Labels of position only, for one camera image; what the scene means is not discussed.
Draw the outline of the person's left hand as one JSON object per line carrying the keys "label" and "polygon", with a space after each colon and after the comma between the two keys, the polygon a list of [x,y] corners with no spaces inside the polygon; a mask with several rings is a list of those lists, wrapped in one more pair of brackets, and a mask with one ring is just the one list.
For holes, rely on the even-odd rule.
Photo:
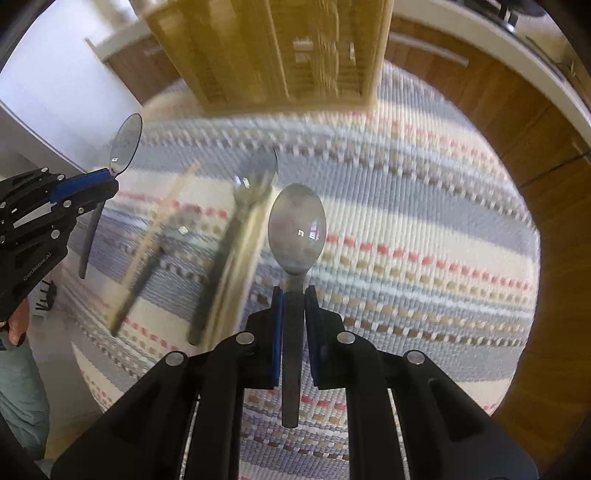
{"label": "person's left hand", "polygon": [[21,338],[26,334],[30,323],[30,309],[28,298],[25,298],[8,320],[8,339],[13,346],[21,343]]}

